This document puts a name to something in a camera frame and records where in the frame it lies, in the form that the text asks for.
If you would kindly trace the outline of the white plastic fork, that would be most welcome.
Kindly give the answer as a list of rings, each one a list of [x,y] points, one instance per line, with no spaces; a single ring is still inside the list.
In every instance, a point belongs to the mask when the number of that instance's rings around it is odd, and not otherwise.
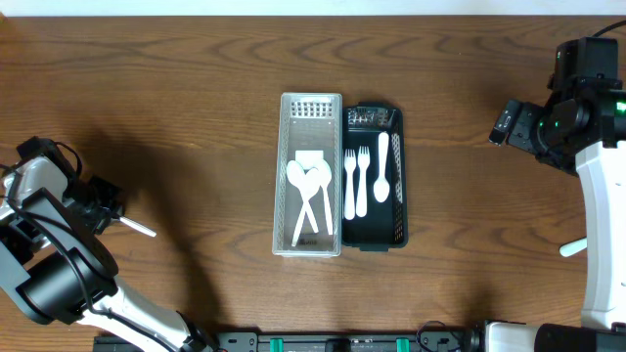
[[[355,217],[355,194],[353,174],[356,169],[356,153],[351,149],[346,149],[344,154],[344,169],[346,173],[345,197],[344,197],[344,218],[352,220]]]
[[[587,248],[587,239],[582,238],[573,242],[568,242],[563,244],[559,248],[559,254],[562,257],[570,257],[574,254],[577,254]]]
[[[367,170],[370,162],[369,148],[367,146],[361,146],[357,157],[359,181],[356,197],[356,215],[358,217],[365,217],[367,215]]]
[[[377,202],[386,201],[390,186],[386,180],[386,163],[389,146],[389,135],[386,132],[379,133],[378,136],[378,157],[379,157],[379,173],[374,183],[374,196]]]

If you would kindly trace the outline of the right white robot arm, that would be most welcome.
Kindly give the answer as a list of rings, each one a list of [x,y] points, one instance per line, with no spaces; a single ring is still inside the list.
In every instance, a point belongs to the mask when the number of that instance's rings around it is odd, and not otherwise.
[[[582,186],[587,279],[580,327],[490,322],[482,351],[625,348],[625,92],[618,43],[598,35],[560,44],[547,103],[510,100],[489,135]]]

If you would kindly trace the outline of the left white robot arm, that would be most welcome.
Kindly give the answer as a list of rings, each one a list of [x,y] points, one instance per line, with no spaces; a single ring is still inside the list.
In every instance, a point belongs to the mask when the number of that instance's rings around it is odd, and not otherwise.
[[[182,313],[162,308],[118,276],[98,237],[124,215],[122,190],[70,163],[69,147],[32,137],[1,168],[1,288],[33,322],[109,331],[142,351],[216,351],[218,341]]]

